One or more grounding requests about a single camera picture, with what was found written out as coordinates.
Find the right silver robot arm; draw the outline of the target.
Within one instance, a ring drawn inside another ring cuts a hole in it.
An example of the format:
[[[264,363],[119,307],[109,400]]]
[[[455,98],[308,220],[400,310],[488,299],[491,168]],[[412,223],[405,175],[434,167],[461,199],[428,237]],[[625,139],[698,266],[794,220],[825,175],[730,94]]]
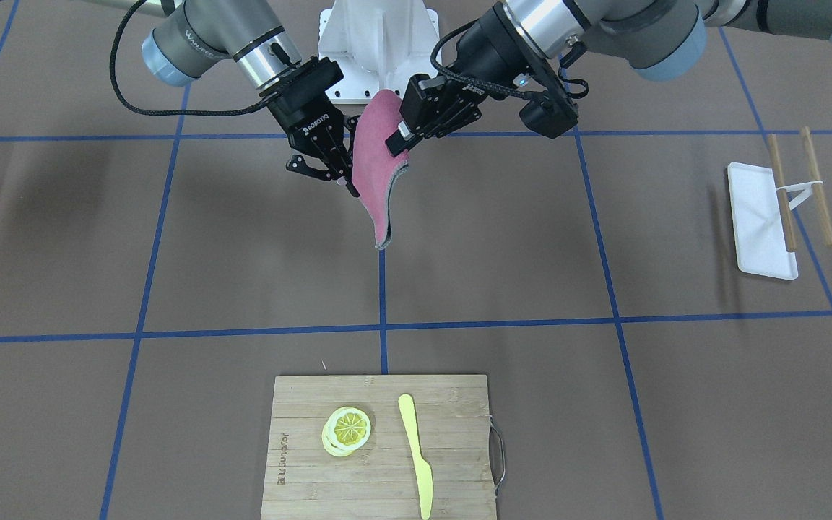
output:
[[[343,78],[327,57],[303,57],[267,1],[112,1],[122,9],[109,56],[116,98],[145,116],[242,116],[268,110],[294,155],[289,171],[337,182],[359,197],[352,182],[351,144],[356,116],[345,116],[329,96]],[[116,76],[120,40],[134,14],[146,9],[162,22],[145,37],[142,59],[156,79],[185,87],[215,64],[233,62],[257,91],[257,103],[238,110],[148,110],[122,95]]]

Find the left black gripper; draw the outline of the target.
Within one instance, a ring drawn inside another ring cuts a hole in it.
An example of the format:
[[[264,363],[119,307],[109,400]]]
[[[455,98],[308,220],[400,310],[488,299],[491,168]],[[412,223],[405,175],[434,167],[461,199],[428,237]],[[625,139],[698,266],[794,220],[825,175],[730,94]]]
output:
[[[441,75],[411,76],[400,108],[402,122],[386,139],[391,157],[409,152],[412,141],[446,137],[478,121],[479,106],[487,98],[488,92],[479,87]]]

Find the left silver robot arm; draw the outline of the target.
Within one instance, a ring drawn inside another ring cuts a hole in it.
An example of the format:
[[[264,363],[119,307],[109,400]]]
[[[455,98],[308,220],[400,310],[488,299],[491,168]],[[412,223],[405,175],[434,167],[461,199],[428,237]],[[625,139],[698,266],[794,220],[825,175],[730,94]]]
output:
[[[488,98],[524,100],[523,124],[556,138],[577,124],[579,95],[551,60],[568,69],[585,53],[620,57],[666,82],[696,65],[710,27],[832,42],[832,1],[499,1],[436,43],[436,75],[410,79],[386,147],[396,157],[446,137],[475,122]]]

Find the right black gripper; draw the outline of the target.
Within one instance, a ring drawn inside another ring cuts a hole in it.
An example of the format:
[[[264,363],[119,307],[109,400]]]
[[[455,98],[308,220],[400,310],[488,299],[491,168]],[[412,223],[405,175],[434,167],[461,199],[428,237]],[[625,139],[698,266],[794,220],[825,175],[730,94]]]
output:
[[[314,180],[344,181],[352,197],[360,192],[352,181],[352,155],[344,140],[345,115],[328,97],[343,79],[340,66],[329,58],[313,57],[287,70],[260,98],[296,151],[286,169]]]

